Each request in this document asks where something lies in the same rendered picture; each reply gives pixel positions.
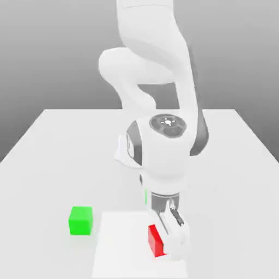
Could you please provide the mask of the small green cube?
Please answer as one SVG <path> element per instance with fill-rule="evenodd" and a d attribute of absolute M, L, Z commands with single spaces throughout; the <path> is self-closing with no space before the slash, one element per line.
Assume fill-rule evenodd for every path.
<path fill-rule="evenodd" d="M 91 235 L 93 227 L 92 207 L 73 206 L 68 224 L 71 235 Z"/>

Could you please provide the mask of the small red cube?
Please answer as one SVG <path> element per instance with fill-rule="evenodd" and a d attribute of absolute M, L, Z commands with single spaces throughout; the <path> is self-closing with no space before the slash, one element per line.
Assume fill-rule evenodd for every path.
<path fill-rule="evenodd" d="M 155 225 L 148 226 L 148 243 L 155 258 L 166 255 L 164 244 Z"/>

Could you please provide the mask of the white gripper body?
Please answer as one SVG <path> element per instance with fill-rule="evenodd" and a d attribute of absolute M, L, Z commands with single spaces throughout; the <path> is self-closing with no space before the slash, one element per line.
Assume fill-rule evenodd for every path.
<path fill-rule="evenodd" d="M 167 201 L 165 211 L 148 209 L 163 243 L 164 253 L 171 260 L 182 260 L 189 252 L 189 226 L 173 201 Z"/>

